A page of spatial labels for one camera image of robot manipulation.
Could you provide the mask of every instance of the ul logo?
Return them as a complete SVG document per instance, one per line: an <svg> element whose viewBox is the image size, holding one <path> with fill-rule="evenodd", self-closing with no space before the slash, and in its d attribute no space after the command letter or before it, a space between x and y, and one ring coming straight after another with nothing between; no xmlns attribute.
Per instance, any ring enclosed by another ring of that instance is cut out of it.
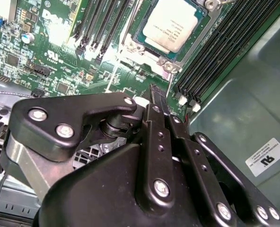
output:
<svg viewBox="0 0 280 227"><path fill-rule="evenodd" d="M261 160L261 163L268 166L268 164L270 164L271 162L274 161L274 158L273 157L270 157L270 156L266 156L265 158L263 158Z"/></svg>

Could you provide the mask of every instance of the silver screw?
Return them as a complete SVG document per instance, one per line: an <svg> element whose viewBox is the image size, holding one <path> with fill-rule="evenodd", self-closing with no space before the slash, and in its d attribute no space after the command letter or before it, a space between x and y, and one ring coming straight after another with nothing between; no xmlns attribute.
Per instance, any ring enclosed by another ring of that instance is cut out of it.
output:
<svg viewBox="0 0 280 227"><path fill-rule="evenodd" d="M37 122L42 122L44 121L45 119L47 119L47 114L45 111L43 110L40 110L40 109L33 109L33 110L30 110L30 112L28 112L28 116L34 120L34 121L37 121Z"/></svg>
<svg viewBox="0 0 280 227"><path fill-rule="evenodd" d="M176 116L173 116L173 119L174 119L174 121L175 121L176 123L180 123L180 119L177 118Z"/></svg>
<svg viewBox="0 0 280 227"><path fill-rule="evenodd" d="M278 215L278 213L274 208L269 207L269 212L271 213L274 219L280 220L280 216Z"/></svg>
<svg viewBox="0 0 280 227"><path fill-rule="evenodd" d="M212 9L214 9L215 8L215 2L214 2L214 0L208 0L208 1L206 1L206 3L205 3L205 7L208 9L208 10L212 10Z"/></svg>
<svg viewBox="0 0 280 227"><path fill-rule="evenodd" d="M128 104L128 105L132 105L133 102L130 98L124 98L124 101Z"/></svg>
<svg viewBox="0 0 280 227"><path fill-rule="evenodd" d="M268 215L263 207L257 206L257 211L263 219L265 219L265 220L268 219Z"/></svg>
<svg viewBox="0 0 280 227"><path fill-rule="evenodd" d="M71 138L74 135L74 130L66 124L60 124L56 128L56 133L60 137Z"/></svg>
<svg viewBox="0 0 280 227"><path fill-rule="evenodd" d="M199 135L199 138L200 138L203 142L206 142L206 141L207 141L206 138L205 138L204 136L202 136L202 135Z"/></svg>
<svg viewBox="0 0 280 227"><path fill-rule="evenodd" d="M221 202L219 202L217 204L217 208L218 208L218 211L220 213L220 215L226 219L226 220L230 220L231 219L231 213L229 211L229 209Z"/></svg>
<svg viewBox="0 0 280 227"><path fill-rule="evenodd" d="M159 107L157 107L157 106L153 106L153 110L156 111L157 113L160 112Z"/></svg>
<svg viewBox="0 0 280 227"><path fill-rule="evenodd" d="M174 68L174 66L170 62L166 62L164 67L167 71L171 71Z"/></svg>
<svg viewBox="0 0 280 227"><path fill-rule="evenodd" d="M162 180L155 180L154 188L157 194L161 197L167 197L169 195L168 185Z"/></svg>

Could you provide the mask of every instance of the motherboard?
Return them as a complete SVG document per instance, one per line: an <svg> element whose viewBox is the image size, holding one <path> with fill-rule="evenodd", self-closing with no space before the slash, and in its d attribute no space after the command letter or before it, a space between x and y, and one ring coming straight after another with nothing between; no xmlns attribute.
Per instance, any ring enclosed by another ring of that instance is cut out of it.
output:
<svg viewBox="0 0 280 227"><path fill-rule="evenodd" d="M200 109L280 0L0 0L0 80L35 97L167 91Z"/></svg>

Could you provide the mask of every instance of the microchip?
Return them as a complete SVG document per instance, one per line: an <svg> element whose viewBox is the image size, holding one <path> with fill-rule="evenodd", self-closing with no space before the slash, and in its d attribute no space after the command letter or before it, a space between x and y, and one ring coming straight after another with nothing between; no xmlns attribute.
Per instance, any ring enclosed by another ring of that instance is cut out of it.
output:
<svg viewBox="0 0 280 227"><path fill-rule="evenodd" d="M32 27L28 24L23 24L21 29L24 32L31 32Z"/></svg>
<svg viewBox="0 0 280 227"><path fill-rule="evenodd" d="M94 68L90 68L88 71L89 71L91 74L95 74L95 73L97 72L97 70L94 69Z"/></svg>
<svg viewBox="0 0 280 227"><path fill-rule="evenodd" d="M71 12L70 15L69 15L69 19L70 20L74 20L75 19L75 15L76 15L76 13Z"/></svg>
<svg viewBox="0 0 280 227"><path fill-rule="evenodd" d="M85 76L85 79L87 80L87 81L92 81L92 79L94 78L94 76L92 76L91 74L86 74L86 76Z"/></svg>
<svg viewBox="0 0 280 227"><path fill-rule="evenodd" d="M8 54L8 59L7 59L7 64L11 65L11 66L18 66L18 62L19 62L19 58L12 55L12 54Z"/></svg>
<svg viewBox="0 0 280 227"><path fill-rule="evenodd" d="M38 19L38 16L34 13L32 13L32 18L31 18L31 21L36 23L37 22L37 19Z"/></svg>
<svg viewBox="0 0 280 227"><path fill-rule="evenodd" d="M110 76L110 73L109 73L109 72L105 72L104 75L103 75L104 78L107 78L107 77L109 77L109 76Z"/></svg>
<svg viewBox="0 0 280 227"><path fill-rule="evenodd" d="M166 54L179 52L198 24L196 11L185 0L159 0L143 28L145 42Z"/></svg>
<svg viewBox="0 0 280 227"><path fill-rule="evenodd" d="M73 10L73 11L76 11L77 5L73 2L70 6L70 9Z"/></svg>
<svg viewBox="0 0 280 227"><path fill-rule="evenodd" d="M26 12L26 19L31 20L32 13L30 11Z"/></svg>
<svg viewBox="0 0 280 227"><path fill-rule="evenodd" d="M57 87L57 91L62 93L62 94L66 94L66 92L68 91L69 89L69 86L65 85L65 84L62 84L62 83L59 83L58 84L58 87Z"/></svg>

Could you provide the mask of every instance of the integrated circuit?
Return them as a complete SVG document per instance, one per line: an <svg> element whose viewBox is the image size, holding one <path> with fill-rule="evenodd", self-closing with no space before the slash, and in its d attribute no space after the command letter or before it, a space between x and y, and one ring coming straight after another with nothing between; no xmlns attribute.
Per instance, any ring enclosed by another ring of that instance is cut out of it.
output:
<svg viewBox="0 0 280 227"><path fill-rule="evenodd" d="M62 93L62 94L66 94L67 91L68 91L68 89L69 89L69 86L68 86L68 85L62 84L62 83L59 83L59 84L58 84L58 87L57 87L57 91L58 91L58 92L60 92L60 93Z"/></svg>
<svg viewBox="0 0 280 227"><path fill-rule="evenodd" d="M22 31L28 33L28 32L31 32L32 27L31 27L31 25L23 24L21 29L22 29Z"/></svg>
<svg viewBox="0 0 280 227"><path fill-rule="evenodd" d="M145 42L166 54L177 53L198 23L196 11L184 0L159 0L143 28Z"/></svg>
<svg viewBox="0 0 280 227"><path fill-rule="evenodd" d="M30 11L26 12L26 19L31 20L32 18L32 13Z"/></svg>
<svg viewBox="0 0 280 227"><path fill-rule="evenodd" d="M32 13L32 18L31 18L31 21L36 23L37 22L37 19L38 19L38 16L34 13Z"/></svg>
<svg viewBox="0 0 280 227"><path fill-rule="evenodd" d="M151 3L133 40L159 56L175 60L204 18L204 11L186 0Z"/></svg>
<svg viewBox="0 0 280 227"><path fill-rule="evenodd" d="M17 67L18 63L19 63L19 58L9 53L7 58L7 64Z"/></svg>

